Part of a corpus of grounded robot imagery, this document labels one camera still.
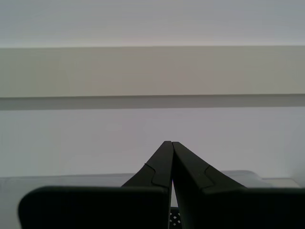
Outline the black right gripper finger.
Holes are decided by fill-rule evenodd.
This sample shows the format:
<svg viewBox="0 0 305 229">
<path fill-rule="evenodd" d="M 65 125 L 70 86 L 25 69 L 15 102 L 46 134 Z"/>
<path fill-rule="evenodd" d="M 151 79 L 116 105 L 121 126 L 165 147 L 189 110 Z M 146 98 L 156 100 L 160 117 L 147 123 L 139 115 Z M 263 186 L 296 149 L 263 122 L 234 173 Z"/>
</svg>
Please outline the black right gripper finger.
<svg viewBox="0 0 305 229">
<path fill-rule="evenodd" d="M 18 206 L 24 229 L 167 229 L 170 225 L 173 144 L 165 141 L 120 187 L 48 186 Z"/>
<path fill-rule="evenodd" d="M 179 142 L 173 185 L 184 229 L 303 229 L 303 188 L 247 188 Z"/>
</svg>

